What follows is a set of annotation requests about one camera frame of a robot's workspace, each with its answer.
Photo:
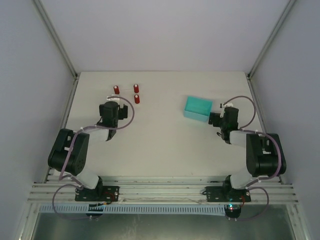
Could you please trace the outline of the red large spring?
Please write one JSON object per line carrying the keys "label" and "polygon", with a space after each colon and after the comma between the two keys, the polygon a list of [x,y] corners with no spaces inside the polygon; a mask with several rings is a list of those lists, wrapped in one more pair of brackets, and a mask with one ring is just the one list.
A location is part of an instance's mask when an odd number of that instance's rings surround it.
{"label": "red large spring", "polygon": [[115,94],[115,95],[119,95],[119,94],[120,94],[120,89],[119,89],[119,87],[118,87],[117,85],[115,85],[115,86],[113,87],[113,90],[114,90],[114,94]]}
{"label": "red large spring", "polygon": [[139,85],[138,85],[138,84],[134,84],[134,85],[133,85],[133,90],[134,90],[134,92],[135,92],[136,94],[139,93],[139,92],[140,92]]}
{"label": "red large spring", "polygon": [[134,102],[135,102],[135,104],[139,104],[140,103],[140,96],[138,94],[134,95]]}

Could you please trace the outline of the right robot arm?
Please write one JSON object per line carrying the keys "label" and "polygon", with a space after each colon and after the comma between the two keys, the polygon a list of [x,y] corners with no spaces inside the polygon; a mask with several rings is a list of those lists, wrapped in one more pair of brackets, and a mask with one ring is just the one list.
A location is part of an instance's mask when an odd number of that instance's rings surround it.
{"label": "right robot arm", "polygon": [[229,145],[240,146],[245,149],[245,168],[240,172],[228,175],[221,187],[207,187],[208,198],[235,202],[241,197],[247,199],[249,186],[259,180],[269,180],[284,174],[287,163],[276,133],[249,131],[239,128],[239,110],[226,107],[222,113],[212,112],[208,123],[219,128],[217,133]]}

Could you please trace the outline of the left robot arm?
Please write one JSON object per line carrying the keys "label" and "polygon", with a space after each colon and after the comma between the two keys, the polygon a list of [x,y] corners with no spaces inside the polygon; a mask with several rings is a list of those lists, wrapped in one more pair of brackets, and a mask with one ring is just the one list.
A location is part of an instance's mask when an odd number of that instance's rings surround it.
{"label": "left robot arm", "polygon": [[120,106],[120,97],[109,98],[99,105],[100,119],[95,125],[81,128],[75,132],[62,128],[48,156],[48,166],[60,172],[59,178],[71,178],[78,186],[75,200],[80,201],[116,201],[113,190],[103,186],[103,180],[86,166],[89,144],[110,141],[119,127],[120,120],[128,118],[128,106]]}

